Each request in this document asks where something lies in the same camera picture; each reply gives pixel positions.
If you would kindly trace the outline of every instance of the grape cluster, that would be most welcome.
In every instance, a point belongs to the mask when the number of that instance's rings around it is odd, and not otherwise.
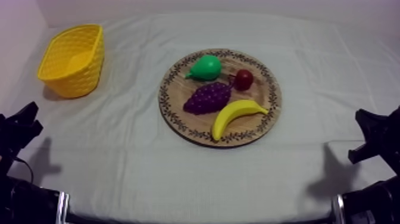
[[[220,82],[201,86],[183,105],[183,110],[196,115],[220,111],[229,102],[231,88]]]

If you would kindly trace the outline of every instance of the yellow basket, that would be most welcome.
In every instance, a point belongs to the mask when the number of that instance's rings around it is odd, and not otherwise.
[[[96,88],[103,59],[103,28],[76,26],[51,40],[37,77],[62,97],[82,97]]]

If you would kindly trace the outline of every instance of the plastic fruit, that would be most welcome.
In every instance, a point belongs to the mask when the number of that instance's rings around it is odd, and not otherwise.
[[[214,80],[221,74],[221,69],[221,61],[216,56],[205,55],[196,62],[185,78]]]
[[[232,85],[214,82],[201,86],[183,105],[183,110],[192,114],[207,114],[222,110],[230,98]]]
[[[233,101],[225,106],[218,114],[212,126],[212,138],[216,141],[220,140],[226,126],[235,118],[255,113],[268,114],[268,110],[262,108],[254,100],[240,99]]]
[[[249,70],[241,69],[236,73],[233,86],[238,91],[246,91],[253,84],[254,77]]]

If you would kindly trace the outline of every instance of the white tablecloth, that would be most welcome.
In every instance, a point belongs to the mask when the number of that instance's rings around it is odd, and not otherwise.
[[[351,27],[269,15],[182,13],[104,21],[97,89],[63,100],[25,65],[7,115],[30,101],[44,125],[21,153],[35,183],[69,192],[75,213],[141,222],[275,222],[325,214],[329,199],[393,175],[381,158],[351,166],[359,108],[400,104],[400,40]],[[269,133],[233,150],[203,148],[160,116],[158,85],[177,60],[230,48],[262,61],[282,89]],[[13,175],[26,176],[23,165]]]

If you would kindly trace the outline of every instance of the wooden plate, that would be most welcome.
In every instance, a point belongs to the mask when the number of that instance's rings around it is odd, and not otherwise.
[[[185,79],[185,74],[203,55],[217,56],[222,63],[222,74],[217,81],[228,84],[229,74],[247,69],[254,75],[254,83],[245,92],[232,88],[229,102],[237,99],[254,99],[268,109],[267,115],[255,114],[232,121],[219,141],[211,137],[211,126],[218,112],[194,115],[183,111],[183,104],[196,89],[206,82]],[[253,142],[265,135],[279,117],[282,97],[272,72],[257,59],[229,49],[206,49],[194,52],[174,64],[165,74],[158,95],[163,118],[180,136],[193,143],[216,148],[232,148]]]

